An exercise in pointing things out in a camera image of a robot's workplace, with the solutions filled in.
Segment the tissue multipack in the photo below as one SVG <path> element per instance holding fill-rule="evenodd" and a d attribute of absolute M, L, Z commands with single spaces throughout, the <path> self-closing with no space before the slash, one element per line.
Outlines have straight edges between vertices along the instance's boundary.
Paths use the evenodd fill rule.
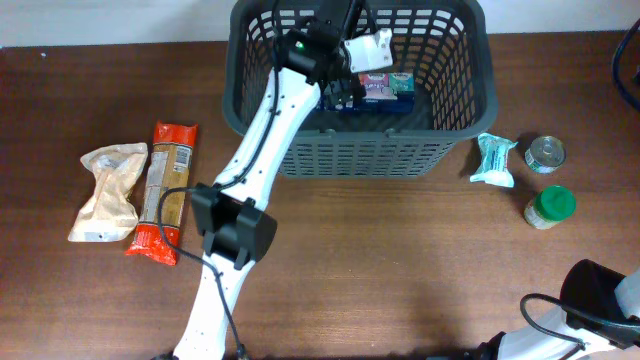
<path fill-rule="evenodd" d="M 415 104 L 415 80 L 412 73 L 360 73 L 350 82 L 341 80 L 330 84 L 341 84 L 344 89 L 352 82 L 365 86 L 367 95 L 360 106 L 353 106 L 349 100 L 342 108 L 326 110 L 323 96 L 316 105 L 317 111 L 340 113 L 408 114 Z"/>

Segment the orange pasta package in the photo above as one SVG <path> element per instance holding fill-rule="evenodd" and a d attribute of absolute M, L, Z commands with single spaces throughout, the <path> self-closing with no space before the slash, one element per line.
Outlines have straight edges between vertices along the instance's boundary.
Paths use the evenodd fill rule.
<path fill-rule="evenodd" d="M 142 255 L 174 266 L 178 255 L 182 214 L 198 127 L 156 124 L 144 199 L 127 256 Z"/>

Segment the beige paper bag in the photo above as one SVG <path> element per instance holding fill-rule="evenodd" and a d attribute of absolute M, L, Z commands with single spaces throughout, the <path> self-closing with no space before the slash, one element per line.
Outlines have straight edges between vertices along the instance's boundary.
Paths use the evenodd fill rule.
<path fill-rule="evenodd" d="M 93 174 L 95 187 L 77 214 L 69 242 L 117 242 L 134 230 L 139 217 L 129 196 L 147 156 L 147 144 L 141 142 L 101 147 L 80 158 Z"/>

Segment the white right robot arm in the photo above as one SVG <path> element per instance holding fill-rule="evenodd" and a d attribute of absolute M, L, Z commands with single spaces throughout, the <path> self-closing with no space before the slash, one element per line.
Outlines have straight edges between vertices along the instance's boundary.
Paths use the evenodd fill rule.
<path fill-rule="evenodd" d="M 512 165 L 511 188 L 440 183 L 368 188 L 332 214 L 353 253 L 331 309 L 340 335 L 365 316 L 378 342 L 468 345 L 506 324 L 502 354 L 581 354 L 621 314 L 608 268 L 639 262 L 639 116 L 611 89 L 502 86 L 496 130 L 521 144 L 559 136 L 566 164 L 538 175 Z"/>

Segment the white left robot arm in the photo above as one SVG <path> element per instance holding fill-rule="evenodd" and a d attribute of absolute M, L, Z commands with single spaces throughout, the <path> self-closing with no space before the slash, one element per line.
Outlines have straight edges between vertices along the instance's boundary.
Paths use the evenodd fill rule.
<path fill-rule="evenodd" d="M 272 68 L 262 101 L 232 160 L 210 186 L 181 187 L 189 195 L 202 266 L 186 329 L 167 358 L 221 359 L 236 335 L 233 310 L 243 282 L 268 251 L 277 222 L 266 212 L 278 169 L 295 134 L 331 81 L 357 79 L 371 57 L 359 45 L 363 1 L 326 1 L 310 17 L 272 40 Z"/>

